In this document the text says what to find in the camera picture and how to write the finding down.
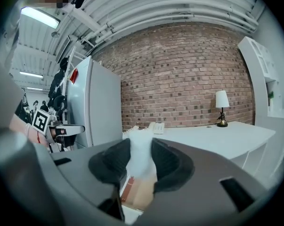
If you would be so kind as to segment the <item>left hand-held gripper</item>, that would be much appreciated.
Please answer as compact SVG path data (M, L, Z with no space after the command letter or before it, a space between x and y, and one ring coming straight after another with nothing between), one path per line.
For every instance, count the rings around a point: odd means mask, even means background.
M37 110L32 121L32 128L37 131L37 141L49 150L64 150L70 146L69 136L85 131L81 125L62 124L58 116L44 110Z

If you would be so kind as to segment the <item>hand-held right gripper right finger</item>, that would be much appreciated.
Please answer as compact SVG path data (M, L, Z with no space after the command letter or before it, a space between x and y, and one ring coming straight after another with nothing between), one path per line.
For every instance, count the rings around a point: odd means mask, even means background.
M153 139L158 180L139 226L226 226L266 189L229 159L184 144Z

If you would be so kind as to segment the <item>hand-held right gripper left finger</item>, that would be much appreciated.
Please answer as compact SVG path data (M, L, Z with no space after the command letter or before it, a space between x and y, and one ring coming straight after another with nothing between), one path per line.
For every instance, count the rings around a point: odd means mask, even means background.
M120 187L130 159L130 140L49 153L34 145L38 200L45 223L124 223Z

